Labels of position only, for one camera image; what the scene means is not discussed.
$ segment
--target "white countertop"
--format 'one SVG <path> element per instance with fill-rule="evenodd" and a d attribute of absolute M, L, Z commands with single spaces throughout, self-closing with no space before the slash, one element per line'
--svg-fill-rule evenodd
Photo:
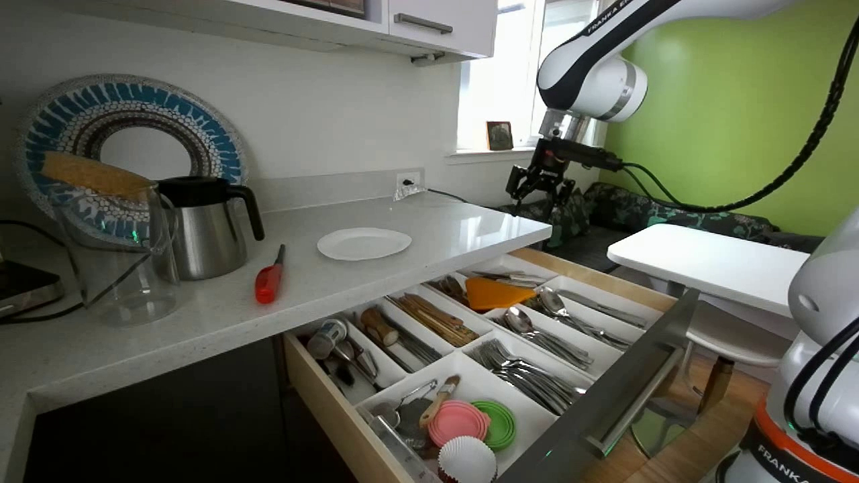
<path fill-rule="evenodd" d="M 382 261 L 339 262 L 317 239 L 339 227 L 390 227 L 413 239 Z M 37 325 L 0 325 L 0 474 L 21 481 L 34 415 L 192 365 L 312 320 L 376 301 L 462 265 L 541 240 L 550 226 L 441 195 L 356 200 L 265 216 L 265 240 L 243 267 L 176 287 L 179 308 L 115 326 L 89 310 Z M 252 278 L 288 243 L 276 304 L 252 301 Z"/>
<path fill-rule="evenodd" d="M 791 316 L 786 290 L 806 257 L 684 226 L 649 226 L 609 247 L 609 261 L 621 265 L 778 316 Z"/>

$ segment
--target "cabinet door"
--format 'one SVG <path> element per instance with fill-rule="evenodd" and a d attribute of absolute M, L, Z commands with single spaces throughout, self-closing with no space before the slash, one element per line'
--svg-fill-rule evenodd
<path fill-rule="evenodd" d="M 496 0 L 390 0 L 386 31 L 402 39 L 462 51 L 493 54 Z"/>

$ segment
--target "red knife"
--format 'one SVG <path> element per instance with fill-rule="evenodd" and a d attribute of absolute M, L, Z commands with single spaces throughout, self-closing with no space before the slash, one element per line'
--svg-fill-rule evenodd
<path fill-rule="evenodd" d="M 256 287 L 252 287 L 260 305 L 268 305 L 276 301 L 278 282 L 285 277 L 285 257 L 288 257 L 288 243 L 278 243 L 273 262 L 260 267 Z"/>

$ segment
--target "electrical outlet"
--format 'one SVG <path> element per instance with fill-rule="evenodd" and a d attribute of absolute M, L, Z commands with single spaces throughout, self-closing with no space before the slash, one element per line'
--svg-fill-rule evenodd
<path fill-rule="evenodd" d="M 411 171 L 397 171 L 397 185 L 395 187 L 423 187 L 423 171 L 421 168 L 411 168 Z"/>

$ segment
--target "stainless steel kettle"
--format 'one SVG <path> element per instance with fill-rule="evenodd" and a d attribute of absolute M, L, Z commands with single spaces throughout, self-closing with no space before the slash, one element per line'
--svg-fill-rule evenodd
<path fill-rule="evenodd" d="M 159 193 L 175 208 L 172 257 L 179 278 L 213 278 L 248 261 L 243 232 L 234 215 L 234 199 L 243 200 L 256 239 L 265 239 L 258 200 L 248 185 L 222 176 L 168 176 Z"/>

